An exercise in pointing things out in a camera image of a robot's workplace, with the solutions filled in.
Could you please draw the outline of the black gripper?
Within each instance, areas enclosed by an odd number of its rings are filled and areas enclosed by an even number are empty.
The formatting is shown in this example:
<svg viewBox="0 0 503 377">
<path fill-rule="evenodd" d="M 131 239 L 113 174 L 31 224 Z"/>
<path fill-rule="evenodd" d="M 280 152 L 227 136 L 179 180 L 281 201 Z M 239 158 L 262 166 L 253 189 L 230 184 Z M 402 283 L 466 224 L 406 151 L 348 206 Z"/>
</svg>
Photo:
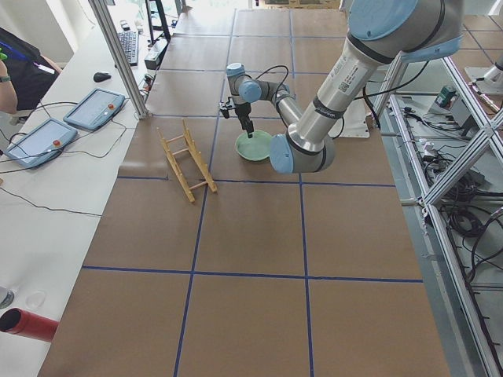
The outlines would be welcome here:
<svg viewBox="0 0 503 377">
<path fill-rule="evenodd" d="M 242 130 L 247 132 L 248 138 L 252 138 L 253 133 L 255 131 L 253 122 L 249 118 L 251 111 L 252 107 L 251 104 L 248 102 L 235 105 L 235 113 L 237 115 L 238 120 L 240 121 Z"/>
</svg>

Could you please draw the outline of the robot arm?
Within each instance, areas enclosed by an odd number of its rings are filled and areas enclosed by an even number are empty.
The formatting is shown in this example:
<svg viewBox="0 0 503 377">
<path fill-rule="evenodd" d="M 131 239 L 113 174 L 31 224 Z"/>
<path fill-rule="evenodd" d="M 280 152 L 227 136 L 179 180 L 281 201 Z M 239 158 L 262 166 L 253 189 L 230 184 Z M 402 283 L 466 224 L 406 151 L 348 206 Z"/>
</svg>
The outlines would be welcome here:
<svg viewBox="0 0 503 377">
<path fill-rule="evenodd" d="M 269 101 L 288 126 L 271 141 L 272 167 L 282 174 L 324 170 L 335 156 L 329 131 L 375 70 L 396 57 L 421 62 L 454 54 L 461 46 L 463 15 L 462 1 L 355 1 L 343 52 L 307 109 L 286 85 L 253 79 L 243 64 L 232 63 L 226 69 L 229 100 L 219 110 L 224 116 L 235 111 L 251 134 L 251 104 Z"/>
</svg>

